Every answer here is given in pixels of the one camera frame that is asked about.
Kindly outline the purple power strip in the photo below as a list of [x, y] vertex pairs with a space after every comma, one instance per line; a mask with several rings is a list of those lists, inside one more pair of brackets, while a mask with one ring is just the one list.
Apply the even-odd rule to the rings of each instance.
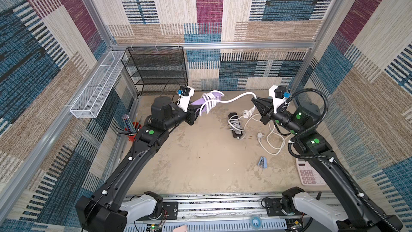
[[202, 105], [203, 103], [210, 101], [210, 100], [221, 100], [225, 94], [218, 90], [213, 90], [207, 93], [204, 93], [200, 99], [191, 103], [191, 105]]

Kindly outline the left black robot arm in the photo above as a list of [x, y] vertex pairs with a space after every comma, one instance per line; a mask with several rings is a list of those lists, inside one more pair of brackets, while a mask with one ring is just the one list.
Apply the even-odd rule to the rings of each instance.
[[170, 133], [181, 123], [193, 125], [200, 106], [186, 110], [167, 96], [157, 97], [148, 122], [137, 132], [125, 158], [91, 197], [76, 203], [80, 226], [88, 232], [122, 232], [127, 224], [141, 218], [158, 219], [163, 213], [163, 199], [151, 191], [124, 202], [124, 198], [144, 166], [159, 152]]

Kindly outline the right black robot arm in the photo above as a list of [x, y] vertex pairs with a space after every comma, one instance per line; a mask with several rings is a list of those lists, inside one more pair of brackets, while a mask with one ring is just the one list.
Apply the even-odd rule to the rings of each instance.
[[284, 192], [289, 200], [283, 200], [286, 212], [301, 212], [333, 232], [398, 232], [402, 222], [395, 215], [387, 215], [361, 189], [349, 171], [341, 164], [330, 144], [317, 132], [317, 127], [326, 118], [329, 110], [327, 98], [315, 91], [324, 101], [324, 110], [317, 106], [297, 109], [287, 107], [296, 94], [289, 98], [253, 98], [261, 122], [273, 121], [292, 134], [288, 152], [296, 159], [307, 161], [321, 175], [332, 190], [344, 211], [334, 209], [309, 197], [302, 189], [292, 188]]

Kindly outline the black power strip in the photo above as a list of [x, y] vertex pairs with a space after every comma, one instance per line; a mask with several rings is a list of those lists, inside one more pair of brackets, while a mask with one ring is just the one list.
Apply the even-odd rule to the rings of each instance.
[[240, 117], [236, 112], [230, 112], [228, 114], [228, 124], [230, 126], [230, 130], [232, 131], [232, 136], [240, 140], [243, 137], [243, 128], [240, 122]]

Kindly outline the blue binder clip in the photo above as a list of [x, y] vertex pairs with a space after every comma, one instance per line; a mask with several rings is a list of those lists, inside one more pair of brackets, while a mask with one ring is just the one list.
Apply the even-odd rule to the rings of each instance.
[[267, 169], [268, 168], [267, 159], [264, 156], [260, 157], [260, 159], [258, 161], [258, 167], [260, 167], [262, 169]]

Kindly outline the red pen cup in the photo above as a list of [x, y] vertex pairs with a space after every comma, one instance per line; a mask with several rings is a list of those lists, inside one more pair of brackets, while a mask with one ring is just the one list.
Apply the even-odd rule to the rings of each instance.
[[137, 132], [142, 127], [139, 122], [133, 122], [132, 125], [134, 127], [134, 130], [130, 132], [128, 135], [128, 141], [130, 142], [133, 142], [135, 140], [135, 136], [137, 135]]

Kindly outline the pens in red cup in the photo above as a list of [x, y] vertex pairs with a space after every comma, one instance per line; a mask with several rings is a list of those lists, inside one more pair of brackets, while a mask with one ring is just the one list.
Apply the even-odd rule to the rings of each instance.
[[122, 135], [127, 135], [128, 136], [129, 133], [134, 130], [134, 127], [132, 125], [130, 117], [127, 114], [122, 116], [122, 120], [124, 122], [125, 128], [117, 127], [117, 134], [122, 134]]

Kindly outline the pink white calculator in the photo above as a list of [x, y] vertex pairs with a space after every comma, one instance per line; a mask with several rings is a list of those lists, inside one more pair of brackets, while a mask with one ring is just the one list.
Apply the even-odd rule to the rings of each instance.
[[326, 182], [319, 173], [304, 159], [296, 160], [296, 167], [302, 185], [325, 186]]

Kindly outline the blue round sticker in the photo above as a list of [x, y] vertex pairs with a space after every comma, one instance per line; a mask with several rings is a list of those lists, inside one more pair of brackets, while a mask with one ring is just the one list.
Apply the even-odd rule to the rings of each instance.
[[259, 216], [254, 215], [250, 217], [250, 226], [254, 230], [260, 230], [262, 227], [262, 220]]

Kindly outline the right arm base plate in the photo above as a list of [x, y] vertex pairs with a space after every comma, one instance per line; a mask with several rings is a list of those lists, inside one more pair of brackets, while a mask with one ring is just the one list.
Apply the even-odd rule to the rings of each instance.
[[289, 198], [268, 198], [261, 200], [261, 206], [266, 210], [269, 217], [309, 217], [306, 213], [297, 210], [293, 201]]

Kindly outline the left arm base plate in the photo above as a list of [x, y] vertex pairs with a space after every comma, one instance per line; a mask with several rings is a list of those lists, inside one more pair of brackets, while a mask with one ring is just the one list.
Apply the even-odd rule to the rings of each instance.
[[161, 221], [164, 219], [164, 214], [166, 214], [166, 221], [176, 220], [178, 217], [179, 203], [177, 201], [169, 201], [163, 203], [163, 208], [161, 214], [154, 217], [142, 217], [137, 221]]

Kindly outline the aluminium front rail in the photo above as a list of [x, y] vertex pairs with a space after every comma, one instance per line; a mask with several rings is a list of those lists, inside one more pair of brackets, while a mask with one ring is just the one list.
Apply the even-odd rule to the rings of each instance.
[[[342, 206], [333, 207], [332, 201], [317, 199], [313, 194], [309, 197], [341, 214]], [[164, 202], [179, 203], [176, 220], [166, 221], [166, 214], [161, 221], [134, 221], [126, 225], [124, 231], [131, 232], [171, 232], [186, 229], [197, 232], [242, 232], [242, 231], [291, 231], [300, 232], [312, 221], [310, 216], [304, 217], [269, 217], [261, 206], [261, 200], [281, 198], [278, 194], [217, 194], [217, 195], [170, 195]], [[250, 217], [257, 215], [262, 220], [260, 230], [250, 226]]]

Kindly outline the white mesh wall basket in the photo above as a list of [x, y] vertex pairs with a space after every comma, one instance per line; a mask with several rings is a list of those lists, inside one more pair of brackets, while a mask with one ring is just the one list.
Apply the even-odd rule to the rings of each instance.
[[112, 51], [104, 58], [70, 109], [75, 118], [93, 119], [98, 116], [122, 71], [123, 57], [123, 51]]

